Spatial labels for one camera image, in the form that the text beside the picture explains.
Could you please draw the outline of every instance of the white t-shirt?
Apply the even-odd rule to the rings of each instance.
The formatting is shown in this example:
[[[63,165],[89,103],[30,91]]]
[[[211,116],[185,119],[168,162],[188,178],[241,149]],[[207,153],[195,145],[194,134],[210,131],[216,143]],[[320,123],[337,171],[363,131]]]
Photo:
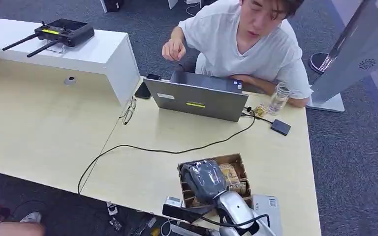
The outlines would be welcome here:
[[[292,98],[311,96],[302,50],[287,20],[244,54],[237,48],[239,0],[219,0],[179,23],[189,47],[201,52],[196,73],[226,77],[246,74],[271,82],[285,81]]]

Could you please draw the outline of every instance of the desk surface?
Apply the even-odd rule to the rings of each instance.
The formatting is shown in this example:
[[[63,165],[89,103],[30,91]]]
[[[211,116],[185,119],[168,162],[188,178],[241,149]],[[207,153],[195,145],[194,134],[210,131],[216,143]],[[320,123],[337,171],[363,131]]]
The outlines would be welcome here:
[[[72,75],[78,83],[65,86]],[[267,99],[250,95],[248,105]],[[0,173],[76,192],[114,128],[118,106],[103,75],[0,60]],[[305,109],[287,106],[278,118],[292,126],[286,137],[257,120],[226,143],[180,155],[117,149],[98,161],[82,194],[161,215],[166,196],[182,197],[178,163],[240,153],[252,192],[279,198],[283,235],[320,235]],[[118,144],[184,150],[227,138],[251,121],[163,110],[153,99],[138,99],[132,120],[115,127],[105,150]]]
[[[248,105],[252,107],[269,99],[249,95]],[[167,196],[182,199],[179,163],[240,153],[252,193],[279,198],[283,235],[320,235],[305,109],[287,106],[277,118],[292,126],[286,137],[257,120],[251,129],[228,142],[189,153],[116,149],[98,160],[82,193],[161,215]],[[131,121],[127,126],[116,126],[105,150],[129,144],[180,151],[225,139],[251,122],[251,118],[234,123],[159,109],[153,99],[138,99]]]

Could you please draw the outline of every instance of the laptop lid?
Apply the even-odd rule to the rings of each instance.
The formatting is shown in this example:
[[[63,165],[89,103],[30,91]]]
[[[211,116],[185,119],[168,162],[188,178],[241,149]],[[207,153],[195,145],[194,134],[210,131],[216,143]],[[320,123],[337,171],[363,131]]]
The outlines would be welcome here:
[[[248,95],[144,79],[158,107],[237,122]]]
[[[243,92],[243,81],[227,77],[199,75],[184,71],[173,72],[170,82],[234,93]]]

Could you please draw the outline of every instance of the laptop sticker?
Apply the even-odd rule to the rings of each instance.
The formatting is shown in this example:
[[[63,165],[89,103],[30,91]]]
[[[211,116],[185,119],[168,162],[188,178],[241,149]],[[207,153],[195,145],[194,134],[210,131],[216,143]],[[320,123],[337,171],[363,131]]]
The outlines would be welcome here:
[[[173,95],[163,94],[163,93],[157,93],[157,96],[162,98],[168,98],[168,99],[175,99]]]
[[[186,105],[193,106],[193,107],[205,108],[205,105],[203,105],[202,103],[187,102]]]

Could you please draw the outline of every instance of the yellow label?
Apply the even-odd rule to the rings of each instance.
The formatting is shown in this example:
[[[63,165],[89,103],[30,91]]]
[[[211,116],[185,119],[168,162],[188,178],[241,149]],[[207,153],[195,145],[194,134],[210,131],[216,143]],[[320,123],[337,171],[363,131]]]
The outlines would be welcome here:
[[[52,34],[59,34],[59,32],[57,32],[57,31],[52,31],[52,30],[48,30],[48,29],[43,29],[43,32],[52,33]]]
[[[186,105],[188,105],[188,106],[194,106],[194,107],[200,107],[200,108],[205,108],[204,105],[194,104],[194,103],[190,103],[190,102],[187,102]]]

